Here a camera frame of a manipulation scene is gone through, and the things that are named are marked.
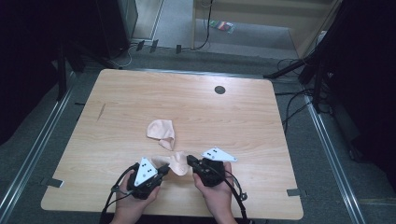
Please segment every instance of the table top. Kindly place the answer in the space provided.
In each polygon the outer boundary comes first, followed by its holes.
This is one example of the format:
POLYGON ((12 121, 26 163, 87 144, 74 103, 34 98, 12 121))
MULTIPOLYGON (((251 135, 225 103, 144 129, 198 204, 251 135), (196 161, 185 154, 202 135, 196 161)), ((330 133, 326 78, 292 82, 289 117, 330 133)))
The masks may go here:
MULTIPOLYGON (((174 154, 146 137, 155 119, 173 121, 174 151, 200 159, 219 147, 238 159, 233 174, 247 193, 249 218, 303 216, 300 197, 287 193, 297 185, 270 81, 109 69, 100 73, 53 176, 64 184, 48 187, 42 208, 101 212, 125 169, 142 157, 174 154)), ((191 175, 191 168, 183 176, 170 171, 145 214, 211 217, 191 175)), ((235 199, 233 214, 241 217, 235 199)))

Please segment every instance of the human hand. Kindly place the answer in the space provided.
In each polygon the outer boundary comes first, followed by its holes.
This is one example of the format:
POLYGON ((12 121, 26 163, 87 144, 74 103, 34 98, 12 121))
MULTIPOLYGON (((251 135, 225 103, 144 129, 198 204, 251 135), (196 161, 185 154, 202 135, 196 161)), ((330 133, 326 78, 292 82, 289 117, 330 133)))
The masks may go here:
MULTIPOLYGON (((123 178, 120 184, 120 190, 126 192, 129 176, 134 172, 134 170, 128 172, 123 178)), ((160 191, 160 186, 156 187, 148 196, 146 200, 140 200, 134 198, 130 195, 124 199, 116 201, 116 212, 114 218, 111 221, 112 224, 133 224, 142 216, 146 207, 155 201, 158 192, 160 191)), ((125 195, 121 192, 117 192, 116 198, 122 198, 125 195)))
MULTIPOLYGON (((224 162, 224 169, 230 174, 232 173, 231 164, 224 162)), ((195 187, 200 190, 205 198, 205 203, 210 213, 219 223, 236 223, 231 210, 232 192, 230 187, 223 181, 215 187, 206 187, 202 183, 201 177, 198 174, 193 174, 195 187)), ((228 178, 228 182, 233 186, 233 179, 228 178)))

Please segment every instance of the white controller part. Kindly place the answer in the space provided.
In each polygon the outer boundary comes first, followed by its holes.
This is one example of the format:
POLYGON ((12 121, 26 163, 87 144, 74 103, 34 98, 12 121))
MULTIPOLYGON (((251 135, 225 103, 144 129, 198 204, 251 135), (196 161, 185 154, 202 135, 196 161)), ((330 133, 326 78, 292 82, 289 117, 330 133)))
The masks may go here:
POLYGON ((237 161, 236 157, 228 154, 227 152, 219 149, 218 147, 212 147, 201 155, 204 158, 212 161, 237 161))
POLYGON ((158 174, 157 169, 149 162, 146 157, 142 157, 142 161, 140 162, 139 170, 137 170, 136 180, 134 181, 134 186, 138 187, 139 185, 146 182, 146 180, 152 178, 158 174))

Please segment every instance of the black circle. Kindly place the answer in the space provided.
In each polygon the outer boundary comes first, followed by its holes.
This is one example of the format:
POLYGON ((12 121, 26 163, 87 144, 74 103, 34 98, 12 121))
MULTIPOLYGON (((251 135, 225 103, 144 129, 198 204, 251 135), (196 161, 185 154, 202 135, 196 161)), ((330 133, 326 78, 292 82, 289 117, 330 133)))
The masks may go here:
POLYGON ((223 93, 225 92, 225 88, 222 87, 222 86, 217 86, 217 87, 215 88, 215 92, 216 92, 217 94, 223 94, 223 93))

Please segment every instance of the hand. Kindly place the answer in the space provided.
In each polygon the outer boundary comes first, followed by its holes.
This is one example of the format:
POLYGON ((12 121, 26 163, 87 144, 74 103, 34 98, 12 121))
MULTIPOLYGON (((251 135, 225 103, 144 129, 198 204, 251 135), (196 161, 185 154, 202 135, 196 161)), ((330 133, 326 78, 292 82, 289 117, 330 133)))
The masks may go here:
MULTIPOLYGON (((224 162, 224 169, 231 173, 231 164, 224 162)), ((215 187, 205 187, 198 174, 192 175, 194 178, 195 187, 200 190, 205 198, 205 203, 210 213, 215 220, 219 223, 236 223, 231 210, 232 192, 230 187, 223 181, 215 187)), ((228 182, 233 186, 233 179, 228 178, 228 182)))
MULTIPOLYGON (((127 191, 128 179, 129 176, 134 172, 134 170, 128 172, 123 178, 120 184, 120 190, 122 192, 127 191)), ((134 196, 130 195, 124 199, 116 201, 116 213, 114 214, 114 218, 111 221, 112 224, 133 224, 142 216, 146 207, 155 201, 157 198, 158 192, 160 191, 160 186, 155 188, 146 200, 140 200, 134 198, 134 196)), ((125 195, 117 192, 117 199, 122 198, 125 195)))

